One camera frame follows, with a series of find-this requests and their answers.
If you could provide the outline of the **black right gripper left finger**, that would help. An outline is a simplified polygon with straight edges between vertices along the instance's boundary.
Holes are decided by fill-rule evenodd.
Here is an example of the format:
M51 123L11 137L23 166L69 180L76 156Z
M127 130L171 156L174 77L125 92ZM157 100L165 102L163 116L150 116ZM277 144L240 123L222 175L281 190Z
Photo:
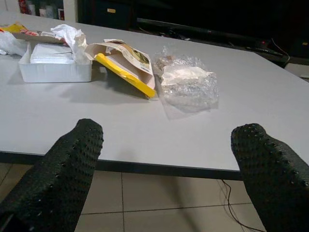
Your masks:
M73 232L103 145L103 129L80 119L0 203L2 232Z

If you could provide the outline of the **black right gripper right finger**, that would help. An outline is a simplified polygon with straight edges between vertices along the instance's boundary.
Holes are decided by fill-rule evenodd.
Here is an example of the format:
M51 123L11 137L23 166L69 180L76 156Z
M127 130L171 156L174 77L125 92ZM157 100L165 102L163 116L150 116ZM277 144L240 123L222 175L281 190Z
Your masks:
M232 130L231 149L266 231L309 230L309 166L256 123Z

